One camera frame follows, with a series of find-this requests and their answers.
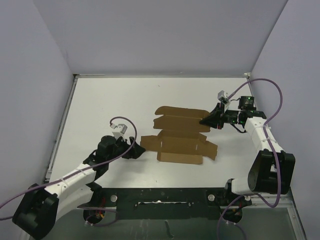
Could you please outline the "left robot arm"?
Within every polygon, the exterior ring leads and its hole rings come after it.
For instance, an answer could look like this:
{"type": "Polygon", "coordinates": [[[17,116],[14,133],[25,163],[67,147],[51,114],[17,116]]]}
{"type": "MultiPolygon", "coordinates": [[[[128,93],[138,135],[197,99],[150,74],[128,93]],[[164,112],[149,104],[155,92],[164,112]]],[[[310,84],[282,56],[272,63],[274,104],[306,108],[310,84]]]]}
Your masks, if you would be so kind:
{"type": "Polygon", "coordinates": [[[102,199],[96,180],[118,159],[137,159],[145,148],[134,137],[128,140],[103,136],[94,150],[76,169],[44,185],[34,184],[25,193],[12,222],[32,236],[43,239],[56,221],[78,206],[97,205],[102,199]]]}

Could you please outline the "brown cardboard box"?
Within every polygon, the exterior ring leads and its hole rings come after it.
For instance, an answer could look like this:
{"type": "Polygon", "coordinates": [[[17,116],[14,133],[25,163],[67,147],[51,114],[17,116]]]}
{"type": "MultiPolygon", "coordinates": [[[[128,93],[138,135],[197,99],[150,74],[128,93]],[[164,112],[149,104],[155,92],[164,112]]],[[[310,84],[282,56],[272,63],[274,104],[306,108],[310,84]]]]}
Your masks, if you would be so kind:
{"type": "Polygon", "coordinates": [[[160,162],[201,165],[204,157],[214,161],[218,146],[204,135],[210,127],[200,124],[209,114],[202,109],[160,106],[153,120],[153,128],[160,132],[142,136],[140,145],[156,152],[160,162]]]}

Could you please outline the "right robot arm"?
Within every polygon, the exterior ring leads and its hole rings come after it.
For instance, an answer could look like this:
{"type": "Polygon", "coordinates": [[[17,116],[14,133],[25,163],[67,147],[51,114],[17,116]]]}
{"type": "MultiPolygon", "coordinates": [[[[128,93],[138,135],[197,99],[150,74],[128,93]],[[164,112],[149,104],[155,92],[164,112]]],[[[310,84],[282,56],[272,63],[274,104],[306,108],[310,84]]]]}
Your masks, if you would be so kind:
{"type": "Polygon", "coordinates": [[[266,125],[266,115],[255,107],[255,98],[241,96],[238,99],[237,110],[229,110],[227,107],[228,102],[222,98],[210,114],[199,123],[219,130],[225,124],[230,124],[232,127],[241,125],[243,133],[250,136],[257,156],[247,176],[228,180],[227,188],[222,192],[223,200],[232,205],[241,195],[287,194],[296,159],[293,154],[285,152],[275,140],[266,125]]]}

